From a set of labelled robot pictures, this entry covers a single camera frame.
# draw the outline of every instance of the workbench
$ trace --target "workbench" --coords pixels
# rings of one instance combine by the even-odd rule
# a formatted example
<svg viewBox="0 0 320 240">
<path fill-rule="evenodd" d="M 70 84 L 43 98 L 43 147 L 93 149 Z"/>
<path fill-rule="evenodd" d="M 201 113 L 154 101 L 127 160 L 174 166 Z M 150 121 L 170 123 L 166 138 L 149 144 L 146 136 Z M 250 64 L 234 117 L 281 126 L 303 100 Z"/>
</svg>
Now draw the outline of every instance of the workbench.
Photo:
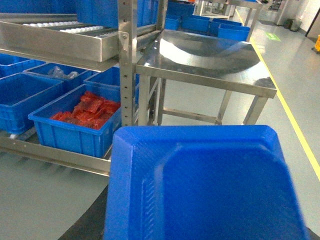
<svg viewBox="0 0 320 240">
<path fill-rule="evenodd" d="M 277 93 L 251 43 L 181 31 L 164 30 L 145 51 L 135 71 L 140 74 L 139 125 L 148 124 L 149 100 L 155 89 L 158 125 L 163 114 L 221 125 L 232 92 L 255 96 L 243 121 L 253 125 L 267 100 Z M 218 116 L 165 108 L 166 79 L 225 90 Z"/>
</svg>

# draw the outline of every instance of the gray floor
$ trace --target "gray floor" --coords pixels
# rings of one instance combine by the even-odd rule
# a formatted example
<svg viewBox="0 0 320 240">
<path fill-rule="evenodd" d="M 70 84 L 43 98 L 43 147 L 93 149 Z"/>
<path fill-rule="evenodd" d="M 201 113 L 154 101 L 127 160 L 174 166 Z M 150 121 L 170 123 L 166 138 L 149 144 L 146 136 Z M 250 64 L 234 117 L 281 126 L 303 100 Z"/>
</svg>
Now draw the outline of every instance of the gray floor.
<svg viewBox="0 0 320 240">
<path fill-rule="evenodd" d="M 269 40 L 265 32 L 275 33 L 281 41 Z M 259 22 L 253 38 L 320 160 L 320 55 L 311 51 L 314 43 L 300 33 Z M 165 106 L 215 116 L 223 94 L 222 90 L 168 80 Z M 241 124 L 252 99 L 233 93 L 223 124 Z M 166 115 L 163 124 L 205 123 Z M 320 235 L 320 182 L 278 97 L 267 102 L 258 124 L 278 132 L 306 225 Z M 107 184 L 103 176 L 0 152 L 0 239 L 56 240 Z"/>
</svg>

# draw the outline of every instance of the yellow floor line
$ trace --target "yellow floor line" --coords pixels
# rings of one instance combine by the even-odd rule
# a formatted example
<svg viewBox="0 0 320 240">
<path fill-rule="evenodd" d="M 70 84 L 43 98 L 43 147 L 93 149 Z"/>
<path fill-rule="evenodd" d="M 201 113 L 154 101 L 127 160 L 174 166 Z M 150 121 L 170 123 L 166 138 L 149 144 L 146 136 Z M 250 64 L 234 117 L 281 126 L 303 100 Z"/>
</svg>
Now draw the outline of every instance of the yellow floor line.
<svg viewBox="0 0 320 240">
<path fill-rule="evenodd" d="M 236 14 L 238 15 L 241 23 L 244 24 L 244 21 L 242 20 L 238 10 L 236 9 L 235 11 L 236 11 Z M 253 39 L 253 37 L 250 38 L 250 42 L 251 42 L 256 54 L 258 55 L 260 61 L 263 62 L 263 64 L 265 65 L 266 69 L 268 70 L 270 78 L 273 81 L 273 84 L 275 85 L 275 87 L 277 89 L 276 95 L 278 96 L 278 98 L 279 98 L 279 100 L 280 100 L 280 102 L 281 102 L 281 104 L 283 106 L 283 109 L 284 109 L 286 115 L 288 116 L 288 118 L 290 120 L 290 123 L 291 123 L 291 125 L 292 125 L 292 127 L 293 127 L 293 129 L 295 131 L 295 134 L 297 135 L 297 137 L 298 137 L 298 139 L 299 139 L 299 141 L 300 141 L 300 143 L 301 143 L 301 145 L 303 147 L 303 150 L 304 150 L 307 158 L 309 159 L 309 162 L 311 163 L 311 166 L 313 167 L 313 170 L 314 170 L 316 176 L 318 177 L 318 179 L 320 181 L 320 165 L 319 165 L 314 153 L 312 152 L 312 150 L 311 150 L 311 148 L 310 148 L 310 146 L 309 146 L 304 134 L 302 133 L 302 131 L 301 131 L 301 129 L 300 129 L 300 127 L 299 127 L 294 115 L 292 114 L 292 112 L 291 112 L 291 110 L 290 110 L 290 108 L 289 108 L 284 96 L 282 95 L 282 93 L 281 93 L 281 91 L 280 91 L 280 89 L 279 89 L 274 77 L 272 76 L 272 74 L 271 74 L 271 72 L 270 72 L 265 60 L 263 59 L 263 57 L 262 57 L 262 55 L 261 55 L 261 53 L 260 53 L 260 51 L 259 51 L 259 49 L 258 49 L 258 47 L 256 45 L 256 42 Z"/>
</svg>

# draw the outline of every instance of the blue tray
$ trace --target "blue tray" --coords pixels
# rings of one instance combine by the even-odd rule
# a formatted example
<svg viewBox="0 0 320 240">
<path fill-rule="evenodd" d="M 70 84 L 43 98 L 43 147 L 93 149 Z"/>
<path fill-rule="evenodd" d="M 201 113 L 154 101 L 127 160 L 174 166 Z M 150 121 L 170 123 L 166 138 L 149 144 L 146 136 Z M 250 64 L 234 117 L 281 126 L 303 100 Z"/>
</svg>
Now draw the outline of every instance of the blue tray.
<svg viewBox="0 0 320 240">
<path fill-rule="evenodd" d="M 229 25 L 235 25 L 235 26 L 242 26 L 242 23 L 241 23 L 241 22 L 224 20 L 224 19 L 220 19 L 220 18 L 214 18 L 212 21 L 213 21 L 214 23 L 229 24 Z"/>
<path fill-rule="evenodd" d="M 120 91 L 120 68 L 119 66 L 113 66 L 107 71 L 98 72 L 88 77 L 83 81 L 87 85 L 97 86 L 97 87 L 113 87 Z M 140 75 L 135 75 L 135 102 L 139 102 L 139 82 Z"/>
<path fill-rule="evenodd" d="M 27 69 L 24 72 L 32 75 L 37 75 L 37 76 L 42 76 L 47 78 L 54 78 L 53 76 L 48 75 L 48 72 L 52 70 L 55 66 L 63 70 L 65 75 L 68 75 L 71 72 L 79 73 L 79 75 L 73 79 L 58 78 L 61 81 L 63 81 L 63 88 L 65 93 L 84 84 L 85 79 L 88 79 L 89 77 L 97 73 L 96 71 L 89 71 L 89 70 L 85 70 L 85 69 L 81 69 L 73 66 L 66 66 L 66 65 L 56 64 L 56 63 L 46 63 L 40 66 Z"/>
<path fill-rule="evenodd" d="M 142 126 L 114 134 L 105 240 L 308 240 L 268 126 Z"/>
<path fill-rule="evenodd" d="M 168 2 L 168 8 L 166 13 L 168 15 L 175 15 L 175 16 L 191 16 L 194 14 L 195 5 L 183 2 Z"/>
<path fill-rule="evenodd" d="M 0 78 L 21 73 L 23 70 L 44 64 L 39 60 L 0 53 Z"/>
<path fill-rule="evenodd" d="M 77 87 L 29 114 L 41 145 L 98 158 L 104 156 L 112 144 L 114 132 L 121 126 L 121 108 L 100 130 L 50 119 L 58 112 L 72 112 L 87 90 L 108 100 L 120 102 L 118 89 L 85 84 Z"/>
<path fill-rule="evenodd" d="M 218 29 L 218 38 L 246 41 L 250 27 L 221 24 Z"/>
<path fill-rule="evenodd" d="M 209 30 L 210 18 L 201 16 L 184 16 L 181 28 L 207 33 Z"/>
<path fill-rule="evenodd" d="M 158 0 L 137 1 L 137 26 L 155 23 Z M 76 0 L 77 19 L 81 23 L 118 28 L 117 0 Z"/>
<path fill-rule="evenodd" d="M 165 18 L 165 29 L 178 30 L 180 27 L 181 19 L 178 16 L 170 16 Z"/>
<path fill-rule="evenodd" d="M 75 14 L 75 0 L 1 0 L 0 13 Z"/>
<path fill-rule="evenodd" d="M 34 126 L 28 114 L 63 94 L 58 79 L 17 73 L 0 80 L 0 129 L 21 134 Z"/>
</svg>

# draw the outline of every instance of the metal tabletop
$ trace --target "metal tabletop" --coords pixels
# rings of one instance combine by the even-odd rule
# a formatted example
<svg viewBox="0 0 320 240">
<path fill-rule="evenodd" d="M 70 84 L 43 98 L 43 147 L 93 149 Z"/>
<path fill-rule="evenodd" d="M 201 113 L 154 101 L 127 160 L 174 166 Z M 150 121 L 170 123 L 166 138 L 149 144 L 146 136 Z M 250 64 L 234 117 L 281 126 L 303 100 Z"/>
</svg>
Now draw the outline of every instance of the metal tabletop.
<svg viewBox="0 0 320 240">
<path fill-rule="evenodd" d="M 253 46 L 164 30 L 136 64 L 138 74 L 274 98 L 277 89 Z"/>
</svg>

